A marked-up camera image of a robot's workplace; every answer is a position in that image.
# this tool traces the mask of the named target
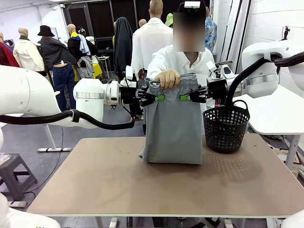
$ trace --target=stool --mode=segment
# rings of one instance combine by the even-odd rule
[[[14,171],[19,165],[23,165],[27,171]],[[28,176],[23,183],[18,182],[18,176]],[[34,174],[18,153],[11,153],[10,159],[0,166],[0,185],[6,184],[9,192],[2,192],[5,196],[11,196],[14,201],[24,198],[23,191],[32,183],[38,183]]]

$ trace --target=floor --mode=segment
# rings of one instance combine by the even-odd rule
[[[104,110],[104,123],[119,124],[126,123],[130,120],[128,113],[118,107],[115,111],[110,107],[105,106]],[[63,143],[63,147],[74,147],[77,142],[82,138],[91,137],[132,137],[143,136],[142,122],[136,122],[135,127],[128,130],[108,131],[103,129],[83,129],[79,127],[63,128],[60,126],[50,125],[50,130],[53,134],[54,141],[57,147],[60,147]],[[38,184],[32,185],[28,190],[35,189],[42,184],[49,174],[54,170],[58,161],[58,165],[55,170],[62,164],[65,158],[68,156],[68,152],[62,153],[37,153],[38,148],[47,148],[49,143],[47,141],[46,134],[42,125],[31,126],[19,126],[19,125],[6,125],[2,127],[4,134],[4,145],[1,149],[3,153],[19,153],[26,164],[31,168],[34,175],[38,179]],[[275,147],[284,148],[285,145],[281,141],[271,141],[271,144]],[[35,194],[38,194],[45,185],[34,190]],[[3,191],[5,186],[1,186],[0,190]],[[25,201],[31,202],[34,195],[31,193],[26,194]],[[93,218],[88,217],[54,217],[61,227],[63,228],[94,228],[96,227]],[[111,218],[103,218],[104,227],[109,226]],[[195,225],[198,222],[204,222],[202,218],[187,218],[180,222],[177,218],[168,218],[168,227],[182,227],[188,228]],[[233,222],[237,225],[238,219],[233,219]],[[134,227],[153,227],[152,218],[134,218]],[[126,227],[126,218],[119,218],[118,227]],[[246,228],[266,228],[265,219],[247,219]],[[224,224],[221,223],[219,228],[224,228]]]

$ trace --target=black basket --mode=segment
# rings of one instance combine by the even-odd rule
[[[234,106],[239,101],[246,105],[246,109]],[[231,106],[206,110],[203,119],[209,148],[221,153],[232,153],[241,147],[250,119],[245,101],[237,100]]]

